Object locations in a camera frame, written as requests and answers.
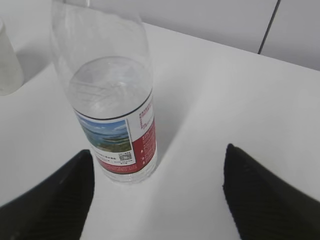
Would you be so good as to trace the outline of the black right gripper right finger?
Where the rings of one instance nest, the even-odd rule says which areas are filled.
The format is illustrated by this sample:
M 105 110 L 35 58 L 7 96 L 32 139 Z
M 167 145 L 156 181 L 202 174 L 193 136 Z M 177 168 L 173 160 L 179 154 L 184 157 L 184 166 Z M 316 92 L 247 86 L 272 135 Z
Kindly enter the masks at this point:
M 242 240 L 318 240 L 320 203 L 229 144 L 223 192 Z

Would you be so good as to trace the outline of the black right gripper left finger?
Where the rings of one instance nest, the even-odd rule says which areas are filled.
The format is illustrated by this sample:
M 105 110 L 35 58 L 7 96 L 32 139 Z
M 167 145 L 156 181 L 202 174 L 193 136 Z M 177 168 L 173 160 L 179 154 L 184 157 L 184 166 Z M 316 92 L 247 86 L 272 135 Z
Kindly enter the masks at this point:
M 80 239 L 94 190 L 93 157 L 83 149 L 41 183 L 0 207 L 0 238 Z

